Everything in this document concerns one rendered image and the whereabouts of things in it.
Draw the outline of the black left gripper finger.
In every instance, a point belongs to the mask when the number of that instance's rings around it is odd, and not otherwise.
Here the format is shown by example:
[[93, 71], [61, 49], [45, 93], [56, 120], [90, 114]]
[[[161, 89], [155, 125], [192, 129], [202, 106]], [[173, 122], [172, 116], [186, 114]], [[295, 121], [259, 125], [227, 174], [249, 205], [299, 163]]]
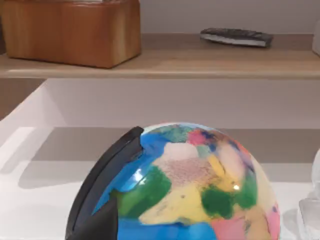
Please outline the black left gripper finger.
[[71, 234], [71, 240], [117, 240], [117, 200], [111, 198]]

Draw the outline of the wooden shelf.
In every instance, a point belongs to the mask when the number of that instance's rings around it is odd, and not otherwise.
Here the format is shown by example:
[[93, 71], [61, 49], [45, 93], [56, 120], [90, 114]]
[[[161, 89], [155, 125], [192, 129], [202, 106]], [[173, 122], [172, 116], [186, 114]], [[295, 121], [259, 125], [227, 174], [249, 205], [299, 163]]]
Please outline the wooden shelf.
[[187, 121], [217, 128], [320, 128], [320, 57], [311, 35], [269, 49], [146, 34], [113, 69], [0, 55], [0, 120], [9, 125], [129, 126]]

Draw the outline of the wooden box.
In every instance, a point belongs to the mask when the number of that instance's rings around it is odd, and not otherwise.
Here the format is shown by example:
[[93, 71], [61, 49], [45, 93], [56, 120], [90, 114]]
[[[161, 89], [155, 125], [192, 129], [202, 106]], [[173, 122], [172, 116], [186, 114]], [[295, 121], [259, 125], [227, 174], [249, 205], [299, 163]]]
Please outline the wooden box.
[[110, 69], [141, 53], [140, 0], [3, 0], [11, 58]]

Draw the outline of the translucent white object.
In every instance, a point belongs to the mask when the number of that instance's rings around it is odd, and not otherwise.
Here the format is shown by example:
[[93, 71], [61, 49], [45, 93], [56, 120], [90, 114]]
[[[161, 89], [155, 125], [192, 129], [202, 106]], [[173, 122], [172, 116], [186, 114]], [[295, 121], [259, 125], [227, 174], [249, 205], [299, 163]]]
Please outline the translucent white object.
[[311, 169], [311, 196], [299, 201], [298, 229], [301, 240], [320, 240], [320, 149]]

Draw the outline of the dark grey remote control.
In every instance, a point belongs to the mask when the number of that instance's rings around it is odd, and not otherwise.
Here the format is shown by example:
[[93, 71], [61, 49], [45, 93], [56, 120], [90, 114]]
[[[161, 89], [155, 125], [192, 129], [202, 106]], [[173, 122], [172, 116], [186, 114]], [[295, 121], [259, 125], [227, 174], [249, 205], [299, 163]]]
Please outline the dark grey remote control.
[[272, 34], [238, 28], [206, 28], [200, 37], [219, 44], [257, 48], [269, 48], [274, 39]]

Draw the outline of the colourful globe with black frame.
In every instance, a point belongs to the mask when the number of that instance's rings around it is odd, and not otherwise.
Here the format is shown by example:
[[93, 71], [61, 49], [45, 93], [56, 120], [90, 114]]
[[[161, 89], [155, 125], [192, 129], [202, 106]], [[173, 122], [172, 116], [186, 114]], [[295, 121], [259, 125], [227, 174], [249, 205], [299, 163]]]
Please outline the colourful globe with black frame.
[[83, 181], [65, 240], [111, 198], [117, 240], [280, 240], [280, 211], [262, 166], [238, 141], [194, 123], [136, 126]]

